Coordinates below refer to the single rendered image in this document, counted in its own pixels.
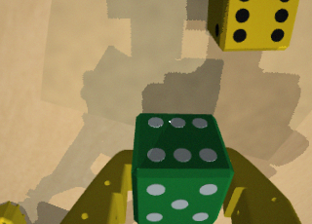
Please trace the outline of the yellow die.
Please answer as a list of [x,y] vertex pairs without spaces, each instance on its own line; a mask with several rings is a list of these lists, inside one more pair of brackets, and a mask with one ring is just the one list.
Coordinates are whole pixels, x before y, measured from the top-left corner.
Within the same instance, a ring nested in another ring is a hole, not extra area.
[[299,0],[209,0],[207,29],[224,52],[284,51]]

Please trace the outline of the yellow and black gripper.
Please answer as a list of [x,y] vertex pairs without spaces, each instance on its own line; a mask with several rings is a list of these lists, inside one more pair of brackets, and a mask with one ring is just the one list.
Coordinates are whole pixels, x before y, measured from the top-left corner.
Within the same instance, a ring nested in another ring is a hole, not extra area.
[[[248,159],[226,147],[234,170],[223,202],[232,224],[301,224],[289,199]],[[113,156],[59,224],[124,224],[133,150]]]

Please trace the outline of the green die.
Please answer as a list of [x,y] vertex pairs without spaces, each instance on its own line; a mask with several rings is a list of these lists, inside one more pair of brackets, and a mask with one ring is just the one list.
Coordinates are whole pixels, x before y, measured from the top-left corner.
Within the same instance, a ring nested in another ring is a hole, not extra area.
[[212,114],[140,113],[131,174],[137,224],[214,224],[234,170]]

